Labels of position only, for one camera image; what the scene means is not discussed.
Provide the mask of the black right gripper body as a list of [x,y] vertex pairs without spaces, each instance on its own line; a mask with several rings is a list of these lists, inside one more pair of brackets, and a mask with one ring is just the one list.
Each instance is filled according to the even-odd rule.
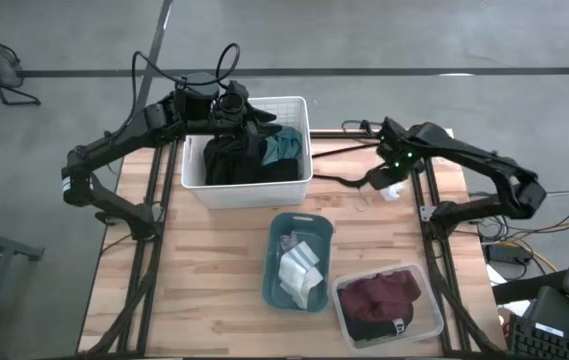
[[376,154],[390,174],[409,174],[425,170],[424,161],[408,144],[408,131],[395,120],[385,117],[377,137],[380,143]]

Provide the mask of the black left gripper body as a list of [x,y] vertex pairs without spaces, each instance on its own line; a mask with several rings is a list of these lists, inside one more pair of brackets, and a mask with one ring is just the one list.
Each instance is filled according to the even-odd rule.
[[211,133],[215,136],[238,134],[247,122],[248,90],[237,81],[230,81],[212,106],[209,114]]

